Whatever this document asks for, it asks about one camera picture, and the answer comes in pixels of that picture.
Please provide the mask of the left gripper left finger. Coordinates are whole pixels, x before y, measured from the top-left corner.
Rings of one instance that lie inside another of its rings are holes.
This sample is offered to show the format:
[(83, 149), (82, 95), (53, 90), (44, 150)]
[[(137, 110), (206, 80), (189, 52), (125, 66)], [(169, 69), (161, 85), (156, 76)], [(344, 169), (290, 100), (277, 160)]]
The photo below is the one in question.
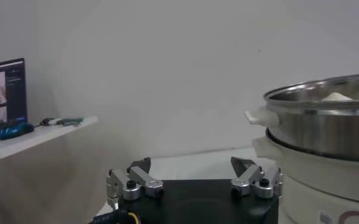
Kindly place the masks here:
[(113, 208), (119, 200), (134, 202), (142, 195), (161, 199), (164, 196), (163, 181), (149, 174), (151, 159), (134, 161), (126, 170), (110, 169), (106, 176), (107, 203)]

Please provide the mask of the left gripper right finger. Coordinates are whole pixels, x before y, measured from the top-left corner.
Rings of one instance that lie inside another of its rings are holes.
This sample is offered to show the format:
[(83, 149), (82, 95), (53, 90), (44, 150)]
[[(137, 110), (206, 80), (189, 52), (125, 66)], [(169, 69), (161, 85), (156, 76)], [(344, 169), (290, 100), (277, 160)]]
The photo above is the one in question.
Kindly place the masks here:
[(283, 173), (279, 167), (264, 170), (250, 159), (237, 157), (231, 157), (230, 162), (236, 173), (231, 180), (234, 197), (243, 198), (251, 193), (262, 199), (282, 196)]

